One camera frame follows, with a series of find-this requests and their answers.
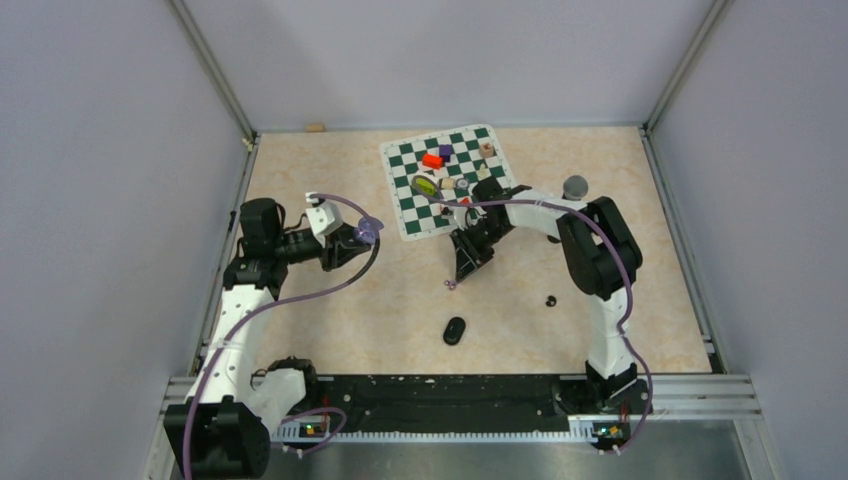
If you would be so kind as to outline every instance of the purple block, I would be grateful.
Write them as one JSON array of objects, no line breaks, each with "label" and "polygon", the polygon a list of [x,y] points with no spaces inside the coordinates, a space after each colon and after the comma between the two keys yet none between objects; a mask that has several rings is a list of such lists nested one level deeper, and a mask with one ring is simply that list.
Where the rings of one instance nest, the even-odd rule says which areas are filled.
[{"label": "purple block", "polygon": [[450,162],[451,155],[453,155],[453,145],[439,145],[439,156],[445,163]]}]

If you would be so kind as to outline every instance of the red block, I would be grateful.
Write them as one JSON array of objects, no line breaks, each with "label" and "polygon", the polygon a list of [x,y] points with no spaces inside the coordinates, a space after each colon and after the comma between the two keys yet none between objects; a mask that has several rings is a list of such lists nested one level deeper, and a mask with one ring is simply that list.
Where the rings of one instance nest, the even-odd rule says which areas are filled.
[{"label": "red block", "polygon": [[442,160],[442,157],[437,157],[435,155],[425,153],[424,156],[421,158],[421,164],[425,167],[430,167],[438,170],[442,168],[442,166],[445,164],[445,161]]}]

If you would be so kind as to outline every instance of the white wall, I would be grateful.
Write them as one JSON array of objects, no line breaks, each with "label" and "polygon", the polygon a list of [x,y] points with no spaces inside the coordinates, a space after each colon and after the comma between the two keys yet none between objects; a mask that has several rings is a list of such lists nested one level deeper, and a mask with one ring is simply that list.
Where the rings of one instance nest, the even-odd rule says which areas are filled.
[{"label": "white wall", "polygon": [[141,475],[239,139],[164,1],[2,3],[0,477]]},{"label": "white wall", "polygon": [[844,478],[848,3],[737,1],[658,133],[731,366],[791,478]]},{"label": "white wall", "polygon": [[641,123],[710,3],[188,2],[259,130]]}]

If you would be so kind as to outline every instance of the beige tabletop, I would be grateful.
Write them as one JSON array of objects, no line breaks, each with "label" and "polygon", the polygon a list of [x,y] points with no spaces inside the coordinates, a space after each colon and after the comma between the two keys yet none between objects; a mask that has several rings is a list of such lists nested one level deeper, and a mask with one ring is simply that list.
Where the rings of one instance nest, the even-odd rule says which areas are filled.
[{"label": "beige tabletop", "polygon": [[[568,275],[562,249],[541,233],[516,229],[495,258],[454,290],[447,235],[401,241],[378,152],[382,142],[426,131],[266,134],[248,199],[271,197],[286,224],[307,207],[304,193],[333,193],[382,219],[380,254],[352,286],[272,310],[257,368],[296,355],[322,374],[577,373],[589,350],[585,296]],[[589,181],[587,200],[613,198],[642,249],[629,336],[655,372],[708,372],[701,334],[636,128],[496,129],[520,184],[559,196],[574,174]],[[358,215],[342,207],[356,224]],[[336,271],[317,261],[293,265],[281,297],[318,291],[349,278],[367,255]],[[545,306],[548,295],[557,298]],[[461,342],[442,340],[463,317]]]}]

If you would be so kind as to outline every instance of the chessboard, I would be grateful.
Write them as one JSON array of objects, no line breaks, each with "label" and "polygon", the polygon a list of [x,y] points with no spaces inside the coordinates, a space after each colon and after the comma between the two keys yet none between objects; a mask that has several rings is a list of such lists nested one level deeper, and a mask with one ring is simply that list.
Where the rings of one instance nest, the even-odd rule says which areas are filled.
[{"label": "chessboard", "polygon": [[[479,149],[486,143],[494,147],[494,155],[483,158]],[[438,169],[422,165],[424,154],[438,156],[441,145],[452,147],[453,153],[449,161]],[[495,131],[489,125],[469,125],[386,142],[380,145],[380,156],[389,183],[398,231],[404,241],[434,237],[456,228],[452,215],[442,215],[441,205],[431,204],[426,197],[412,188],[410,182],[418,173],[427,173],[439,179],[451,177],[454,180],[468,180],[466,189],[441,191],[442,198],[450,201],[464,198],[477,200],[471,191],[479,180],[478,172],[481,169],[488,170],[504,188],[517,185]]]}]

